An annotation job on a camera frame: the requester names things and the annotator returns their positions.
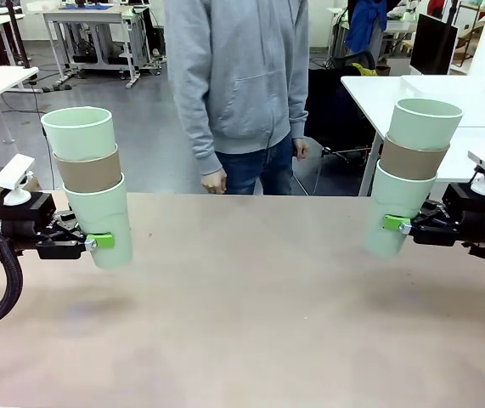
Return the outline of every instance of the red object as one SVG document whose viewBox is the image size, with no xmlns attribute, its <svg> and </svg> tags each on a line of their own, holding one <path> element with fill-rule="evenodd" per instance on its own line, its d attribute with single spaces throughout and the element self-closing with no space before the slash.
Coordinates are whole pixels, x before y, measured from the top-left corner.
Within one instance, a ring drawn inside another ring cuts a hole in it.
<svg viewBox="0 0 485 408">
<path fill-rule="evenodd" d="M 445 0 L 431 0 L 427 6 L 427 14 L 433 17 L 440 17 L 443 15 Z"/>
</svg>

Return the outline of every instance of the yellow object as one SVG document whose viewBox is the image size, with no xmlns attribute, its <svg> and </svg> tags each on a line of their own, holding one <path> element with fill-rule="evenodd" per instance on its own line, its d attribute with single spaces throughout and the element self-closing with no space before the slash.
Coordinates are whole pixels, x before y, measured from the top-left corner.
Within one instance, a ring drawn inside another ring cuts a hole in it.
<svg viewBox="0 0 485 408">
<path fill-rule="evenodd" d="M 376 70 L 369 70 L 368 68 L 363 68 L 361 64 L 353 63 L 353 66 L 355 66 L 359 72 L 361 72 L 361 77 L 377 77 L 378 74 L 376 74 Z"/>
</svg>

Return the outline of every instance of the hand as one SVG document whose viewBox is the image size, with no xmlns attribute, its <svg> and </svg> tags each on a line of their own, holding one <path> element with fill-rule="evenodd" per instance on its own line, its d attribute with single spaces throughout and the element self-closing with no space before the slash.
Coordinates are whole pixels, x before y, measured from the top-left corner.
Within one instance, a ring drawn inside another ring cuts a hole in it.
<svg viewBox="0 0 485 408">
<path fill-rule="evenodd" d="M 211 194 L 225 194 L 225 191 L 227 190 L 227 174 L 223 169 L 202 176 L 200 182 Z"/>
<path fill-rule="evenodd" d="M 299 161 L 306 159 L 310 150 L 310 144 L 304 139 L 293 139 L 293 145 L 296 149 L 296 159 Z"/>
</svg>

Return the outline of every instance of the white box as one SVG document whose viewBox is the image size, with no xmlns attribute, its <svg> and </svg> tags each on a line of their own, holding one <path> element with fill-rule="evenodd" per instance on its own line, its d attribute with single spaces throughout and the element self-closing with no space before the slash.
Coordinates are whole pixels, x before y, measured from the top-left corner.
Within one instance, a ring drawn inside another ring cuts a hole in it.
<svg viewBox="0 0 485 408">
<path fill-rule="evenodd" d="M 461 128 L 485 128 L 485 82 L 478 76 L 401 76 L 399 98 L 428 98 L 459 106 Z"/>
</svg>

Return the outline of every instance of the stacked cups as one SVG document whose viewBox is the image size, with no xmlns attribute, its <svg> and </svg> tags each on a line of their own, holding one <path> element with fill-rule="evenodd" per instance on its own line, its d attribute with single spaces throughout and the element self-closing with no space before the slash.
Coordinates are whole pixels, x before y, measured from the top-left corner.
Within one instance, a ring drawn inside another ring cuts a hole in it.
<svg viewBox="0 0 485 408">
<path fill-rule="evenodd" d="M 93 107 L 61 109 L 44 115 L 42 125 L 80 228 L 114 237 L 112 248 L 91 252 L 93 261 L 101 269 L 127 264 L 133 244 L 112 114 Z"/>
<path fill-rule="evenodd" d="M 396 255 L 406 235 L 383 228 L 384 217 L 415 217 L 461 122 L 457 106 L 432 99 L 401 99 L 376 168 L 365 243 L 375 255 Z"/>
</svg>

